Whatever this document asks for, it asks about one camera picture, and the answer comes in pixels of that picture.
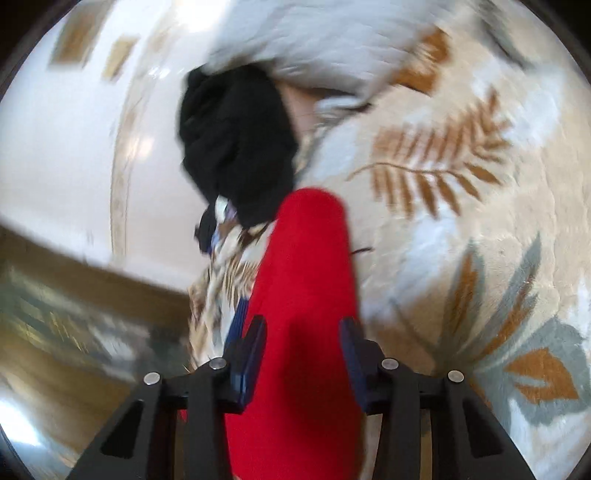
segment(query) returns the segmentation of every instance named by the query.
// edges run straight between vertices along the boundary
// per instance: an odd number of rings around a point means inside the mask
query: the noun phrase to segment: red cloth
[[[339,344],[356,316],[345,211],[317,189],[290,194],[261,262],[245,331],[268,337],[252,403],[227,415],[232,471],[242,480],[352,480],[361,411]]]

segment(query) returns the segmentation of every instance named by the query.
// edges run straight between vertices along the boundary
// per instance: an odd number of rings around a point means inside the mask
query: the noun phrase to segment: red garment
[[[361,411],[339,344],[356,316],[345,211],[317,189],[290,194],[261,262],[245,330],[268,337],[252,403],[227,415],[233,473],[242,480],[352,480]]]

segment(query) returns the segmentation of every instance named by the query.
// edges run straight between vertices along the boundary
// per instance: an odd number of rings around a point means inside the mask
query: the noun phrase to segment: brown fern leaf print
[[[392,213],[403,210],[407,219],[414,217],[415,197],[435,219],[440,200],[461,215],[459,192],[482,201],[478,183],[471,177],[501,185],[491,166],[504,163],[502,153],[511,143],[503,133],[511,123],[500,116],[498,93],[492,89],[485,100],[458,118],[448,116],[441,129],[381,128],[374,140],[372,162],[351,173],[347,181],[371,171],[376,201],[384,201]]]

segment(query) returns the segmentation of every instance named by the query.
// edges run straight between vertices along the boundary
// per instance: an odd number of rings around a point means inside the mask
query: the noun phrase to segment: red sock
[[[356,316],[345,211],[317,189],[290,194],[262,260],[245,331],[263,315],[268,337],[255,396],[227,415],[233,473],[242,480],[352,480],[361,411],[339,345]]]

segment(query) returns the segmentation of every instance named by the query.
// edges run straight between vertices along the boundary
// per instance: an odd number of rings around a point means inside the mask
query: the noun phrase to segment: black cloth
[[[212,206],[218,195],[228,198],[243,227],[273,220],[293,190],[297,150],[275,85],[252,65],[211,76],[199,68],[187,85],[179,119],[183,167]],[[199,228],[200,244],[205,231],[211,226]]]

